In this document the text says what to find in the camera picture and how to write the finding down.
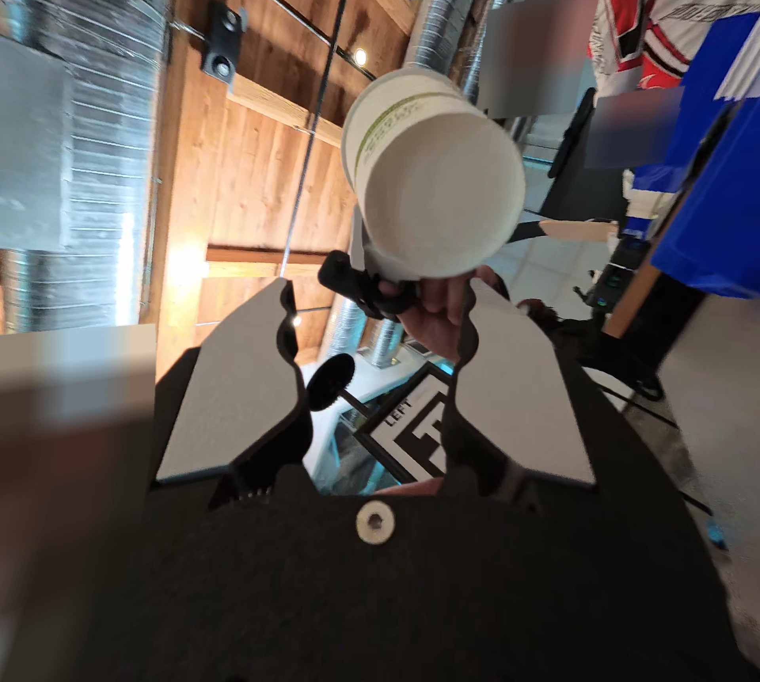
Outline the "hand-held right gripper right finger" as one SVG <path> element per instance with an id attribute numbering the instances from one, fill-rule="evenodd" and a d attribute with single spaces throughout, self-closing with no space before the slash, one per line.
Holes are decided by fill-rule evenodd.
<path id="1" fill-rule="evenodd" d="M 534 479 L 596 484 L 553 345 L 479 278 L 464 290 L 442 442 L 447 472 L 472 472 L 480 495 L 516 495 Z"/>

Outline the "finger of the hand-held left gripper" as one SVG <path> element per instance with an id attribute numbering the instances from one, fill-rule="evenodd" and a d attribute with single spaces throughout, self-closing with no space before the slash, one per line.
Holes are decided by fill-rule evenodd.
<path id="1" fill-rule="evenodd" d="M 354 206 L 351 218 L 349 261 L 357 272 L 365 272 L 370 278 L 383 279 L 382 258 L 369 237 L 358 205 Z"/>

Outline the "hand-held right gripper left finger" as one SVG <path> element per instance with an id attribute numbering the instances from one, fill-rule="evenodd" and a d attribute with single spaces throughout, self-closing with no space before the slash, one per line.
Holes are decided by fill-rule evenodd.
<path id="1" fill-rule="evenodd" d="M 303 465 L 313 427 L 295 362 L 295 313 L 293 283 L 278 278 L 206 337 L 158 481 L 238 468 L 247 484 L 272 484 L 280 468 Z"/>

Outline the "white paper cup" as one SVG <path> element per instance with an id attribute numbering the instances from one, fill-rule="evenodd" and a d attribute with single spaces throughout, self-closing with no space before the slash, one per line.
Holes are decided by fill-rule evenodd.
<path id="1" fill-rule="evenodd" d="M 384 279 L 481 266 L 524 209 L 523 159 L 509 134 L 435 73 L 402 75 L 357 99 L 340 156 L 369 237 L 391 259 Z"/>

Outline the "person's left hand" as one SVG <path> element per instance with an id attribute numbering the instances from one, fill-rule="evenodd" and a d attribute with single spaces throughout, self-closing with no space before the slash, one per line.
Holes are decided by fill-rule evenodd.
<path id="1" fill-rule="evenodd" d="M 480 279 L 509 298 L 502 278 L 489 266 L 479 266 L 463 275 L 419 281 L 414 305 L 396 314 L 408 335 L 453 364 L 459 360 L 464 292 L 471 279 Z"/>

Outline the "thin black ceiling rod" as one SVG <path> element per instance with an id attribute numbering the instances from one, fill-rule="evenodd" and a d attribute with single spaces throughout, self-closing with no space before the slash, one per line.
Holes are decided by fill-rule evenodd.
<path id="1" fill-rule="evenodd" d="M 306 183 L 306 177 L 309 171 L 309 163 L 310 163 L 310 159 L 312 155 L 312 150 L 315 144 L 316 132 L 318 129 L 318 124 L 320 122 L 320 118 L 321 118 L 321 109 L 323 107 L 327 88 L 328 88 L 328 81 L 331 74 L 331 66 L 332 66 L 334 56 L 338 48 L 340 27 L 343 21 L 346 4 L 347 4 L 347 0 L 339 0 L 338 6 L 337 6 L 337 12 L 336 12 L 332 32 L 331 32 L 331 37 L 328 43 L 328 55 L 325 62 L 324 70 L 321 75 L 320 85 L 318 88 L 318 96 L 315 103 L 315 109 L 313 110 L 313 113 L 310 117 L 311 122 L 308 128 L 309 138 L 308 138 L 308 143 L 306 146 L 306 153 L 302 161 L 302 169 L 300 172 L 298 185 L 296 188 L 296 195 L 293 202 L 293 210 L 290 216 L 290 223 L 289 223 L 289 227 L 287 231 L 286 242 L 284 244 L 283 255 L 280 261 L 280 266 L 279 266 L 280 269 L 278 271 L 278 278 L 285 277 L 287 266 L 290 259 L 290 250 L 291 250 L 293 235 L 295 232 L 299 206 L 300 206 L 304 186 Z"/>

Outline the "black stick with wooden end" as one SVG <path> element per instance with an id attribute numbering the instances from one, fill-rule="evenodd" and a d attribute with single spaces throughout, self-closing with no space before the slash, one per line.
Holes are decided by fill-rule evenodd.
<path id="1" fill-rule="evenodd" d="M 619 233 L 615 221 L 558 221 L 543 219 L 518 224 L 508 243 L 517 243 L 538 237 L 553 240 L 586 243 L 606 243 Z"/>

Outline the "blue white jersey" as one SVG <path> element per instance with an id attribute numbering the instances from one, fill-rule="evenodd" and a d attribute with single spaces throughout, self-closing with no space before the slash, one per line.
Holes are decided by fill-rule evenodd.
<path id="1" fill-rule="evenodd" d="M 635 170 L 634 192 L 674 196 L 722 114 L 727 127 L 654 250 L 652 265 L 707 294 L 759 293 L 758 13 L 717 20 L 680 81 L 679 115 L 659 164 Z"/>

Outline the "black ceiling bracket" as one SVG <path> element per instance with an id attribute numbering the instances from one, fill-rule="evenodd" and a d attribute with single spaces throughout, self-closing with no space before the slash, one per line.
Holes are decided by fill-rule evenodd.
<path id="1" fill-rule="evenodd" d="M 201 70 L 206 75 L 232 86 L 247 26 L 245 9 L 235 12 L 223 2 L 212 0 L 209 3 L 201 53 Z"/>

